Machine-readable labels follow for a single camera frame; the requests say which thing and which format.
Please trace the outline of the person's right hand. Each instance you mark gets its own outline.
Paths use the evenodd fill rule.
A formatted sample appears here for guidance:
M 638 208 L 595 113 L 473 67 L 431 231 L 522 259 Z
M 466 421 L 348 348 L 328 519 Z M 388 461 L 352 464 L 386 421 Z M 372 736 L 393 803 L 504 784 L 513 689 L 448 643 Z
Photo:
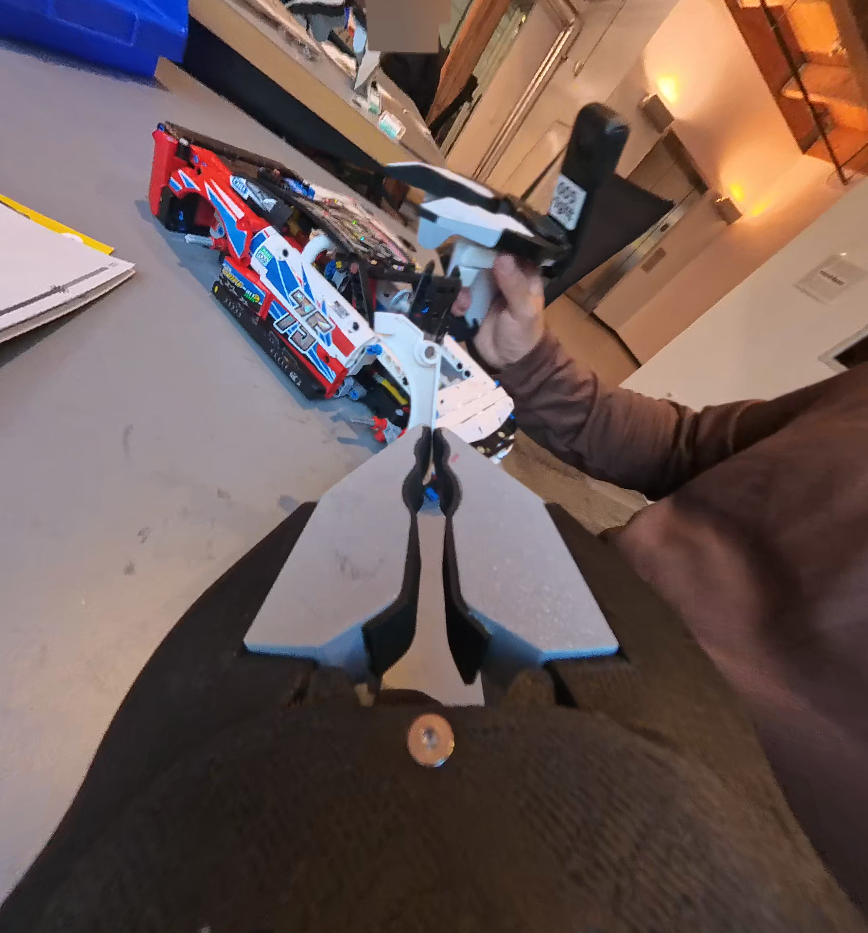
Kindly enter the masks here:
M 496 293 L 467 350 L 485 368 L 501 371 L 535 349 L 545 331 L 540 269 L 512 254 L 499 254 L 491 270 Z

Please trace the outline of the blue plastic bin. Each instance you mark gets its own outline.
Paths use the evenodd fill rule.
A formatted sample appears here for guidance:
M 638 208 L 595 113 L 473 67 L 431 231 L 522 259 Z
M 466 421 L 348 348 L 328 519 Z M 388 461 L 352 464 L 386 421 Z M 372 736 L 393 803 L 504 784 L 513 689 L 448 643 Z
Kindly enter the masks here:
M 188 1 L 0 1 L 0 37 L 17 39 L 131 75 L 179 63 Z

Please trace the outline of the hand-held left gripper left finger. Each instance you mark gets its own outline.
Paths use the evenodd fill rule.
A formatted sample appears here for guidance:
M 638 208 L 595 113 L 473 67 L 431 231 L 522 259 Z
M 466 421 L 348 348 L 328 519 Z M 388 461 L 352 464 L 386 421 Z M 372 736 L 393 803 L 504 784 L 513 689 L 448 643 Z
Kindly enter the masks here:
M 312 506 L 243 644 L 381 678 L 411 647 L 432 432 L 410 429 Z

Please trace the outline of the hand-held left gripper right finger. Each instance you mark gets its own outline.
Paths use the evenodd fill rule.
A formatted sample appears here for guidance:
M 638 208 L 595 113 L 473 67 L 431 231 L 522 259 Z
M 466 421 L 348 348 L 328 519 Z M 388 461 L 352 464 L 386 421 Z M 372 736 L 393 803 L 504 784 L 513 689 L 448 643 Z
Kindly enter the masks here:
M 617 637 L 544 501 L 446 429 L 434 433 L 445 517 L 448 645 L 466 684 L 615 656 Z

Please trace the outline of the person's right forearm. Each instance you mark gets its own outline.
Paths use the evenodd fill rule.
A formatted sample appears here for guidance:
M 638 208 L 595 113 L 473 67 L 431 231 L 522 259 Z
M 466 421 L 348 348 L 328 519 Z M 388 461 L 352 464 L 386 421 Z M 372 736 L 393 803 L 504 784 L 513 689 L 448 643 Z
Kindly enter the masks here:
M 764 401 L 696 411 L 609 387 L 551 336 L 498 376 L 521 433 L 591 478 L 653 500 L 746 449 L 769 424 Z

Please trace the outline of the white instruction booklet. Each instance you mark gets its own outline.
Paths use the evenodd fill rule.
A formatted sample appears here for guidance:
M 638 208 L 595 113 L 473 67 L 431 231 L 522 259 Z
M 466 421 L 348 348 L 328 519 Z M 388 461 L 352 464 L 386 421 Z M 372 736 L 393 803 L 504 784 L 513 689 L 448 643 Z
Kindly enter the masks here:
M 82 309 L 135 272 L 0 204 L 0 344 Z

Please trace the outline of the wooden wall shelf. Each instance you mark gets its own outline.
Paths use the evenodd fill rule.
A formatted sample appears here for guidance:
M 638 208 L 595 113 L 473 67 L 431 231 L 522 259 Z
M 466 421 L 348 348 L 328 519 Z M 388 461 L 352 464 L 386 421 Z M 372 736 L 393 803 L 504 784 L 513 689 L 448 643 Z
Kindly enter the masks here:
M 868 176 L 868 1 L 727 1 L 801 153 Z

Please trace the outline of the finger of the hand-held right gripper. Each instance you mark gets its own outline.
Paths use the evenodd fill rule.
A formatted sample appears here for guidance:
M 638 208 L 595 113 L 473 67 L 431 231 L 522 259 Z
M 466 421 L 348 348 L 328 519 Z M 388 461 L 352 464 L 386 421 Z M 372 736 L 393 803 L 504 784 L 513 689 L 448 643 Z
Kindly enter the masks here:
M 418 189 L 431 199 L 454 199 L 473 206 L 497 206 L 503 196 L 472 179 L 423 161 L 391 162 L 382 168 L 387 178 Z
M 497 199 L 490 207 L 452 197 L 435 198 L 420 204 L 417 211 L 418 242 L 428 249 L 437 249 L 452 237 L 489 248 L 501 243 L 510 244 L 513 250 L 537 247 L 533 230 L 508 198 Z

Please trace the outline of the grey desk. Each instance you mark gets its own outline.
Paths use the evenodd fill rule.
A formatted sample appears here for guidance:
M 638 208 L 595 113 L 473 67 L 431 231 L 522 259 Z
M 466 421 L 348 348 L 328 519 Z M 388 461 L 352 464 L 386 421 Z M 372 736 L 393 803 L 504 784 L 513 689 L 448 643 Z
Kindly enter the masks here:
M 209 292 L 216 257 L 148 209 L 173 121 L 343 186 L 177 66 L 153 81 L 0 40 L 0 192 L 135 275 L 0 345 L 0 903 L 195 599 L 374 449 Z

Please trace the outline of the white curved brick piece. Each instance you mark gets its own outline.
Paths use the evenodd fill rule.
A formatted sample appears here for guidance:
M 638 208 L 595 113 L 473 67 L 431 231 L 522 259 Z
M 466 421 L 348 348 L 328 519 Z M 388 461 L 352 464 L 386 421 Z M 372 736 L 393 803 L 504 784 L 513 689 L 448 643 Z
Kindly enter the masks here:
M 434 501 L 436 476 L 434 435 L 440 392 L 441 345 L 421 331 L 405 314 L 377 311 L 373 328 L 383 348 L 381 358 L 399 365 L 398 375 L 407 381 L 410 411 L 407 429 L 429 429 L 428 464 L 424 470 L 422 499 Z

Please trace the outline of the white wall sign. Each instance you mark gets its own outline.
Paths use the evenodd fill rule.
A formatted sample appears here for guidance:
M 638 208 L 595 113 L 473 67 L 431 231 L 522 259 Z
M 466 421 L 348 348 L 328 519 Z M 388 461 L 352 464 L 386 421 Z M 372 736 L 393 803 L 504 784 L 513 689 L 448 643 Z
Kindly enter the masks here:
M 850 258 L 845 252 L 832 254 L 809 272 L 802 275 L 794 287 L 804 296 L 820 304 L 831 305 L 858 286 L 868 271 Z

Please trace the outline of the yellow booklet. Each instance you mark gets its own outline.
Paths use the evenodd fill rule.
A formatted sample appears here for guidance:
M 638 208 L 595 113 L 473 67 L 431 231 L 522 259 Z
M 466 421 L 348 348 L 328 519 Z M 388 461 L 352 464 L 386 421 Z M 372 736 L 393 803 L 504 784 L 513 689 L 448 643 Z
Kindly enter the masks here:
M 90 248 L 104 254 L 107 256 L 112 256 L 114 253 L 114 248 L 106 243 L 103 243 L 99 240 L 93 239 L 90 236 L 80 233 L 78 230 L 73 227 L 69 227 L 66 224 L 54 220 L 48 216 L 45 216 L 34 209 L 27 207 L 23 204 L 16 202 L 15 200 L 8 198 L 8 196 L 0 193 L 0 204 L 7 207 L 8 209 L 14 211 L 20 216 L 25 217 L 34 224 L 46 228 L 52 232 L 70 238 L 76 242 L 81 242 L 84 245 L 89 246 Z

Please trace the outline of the toy brick race car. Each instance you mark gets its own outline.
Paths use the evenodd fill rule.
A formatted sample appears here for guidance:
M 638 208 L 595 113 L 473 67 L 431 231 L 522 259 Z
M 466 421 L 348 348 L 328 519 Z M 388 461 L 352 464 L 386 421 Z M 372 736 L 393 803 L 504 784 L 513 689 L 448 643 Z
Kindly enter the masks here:
M 377 311 L 405 314 L 441 345 L 436 427 L 494 463 L 513 446 L 505 390 L 454 333 L 457 277 L 420 270 L 408 246 L 342 193 L 282 163 L 170 121 L 152 132 L 148 203 L 171 232 L 218 253 L 211 291 L 310 401 L 349 398 L 352 423 L 390 444 L 408 429 L 399 365 L 381 358 Z

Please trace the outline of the background desk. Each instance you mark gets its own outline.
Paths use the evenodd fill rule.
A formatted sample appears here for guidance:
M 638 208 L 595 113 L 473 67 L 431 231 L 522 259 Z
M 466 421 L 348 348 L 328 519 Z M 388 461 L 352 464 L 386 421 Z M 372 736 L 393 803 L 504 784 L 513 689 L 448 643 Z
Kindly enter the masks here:
M 295 146 L 355 162 L 446 159 L 415 103 L 376 69 L 372 111 L 357 63 L 312 38 L 283 2 L 189 2 L 182 66 Z

